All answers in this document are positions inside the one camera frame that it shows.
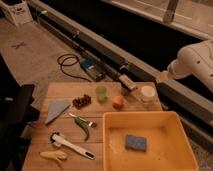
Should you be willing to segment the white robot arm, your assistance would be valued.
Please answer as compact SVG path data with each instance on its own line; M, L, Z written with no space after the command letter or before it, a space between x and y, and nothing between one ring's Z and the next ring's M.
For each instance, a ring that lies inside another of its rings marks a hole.
M157 77L157 83L169 79L195 76L213 93L213 40L182 47L174 59Z

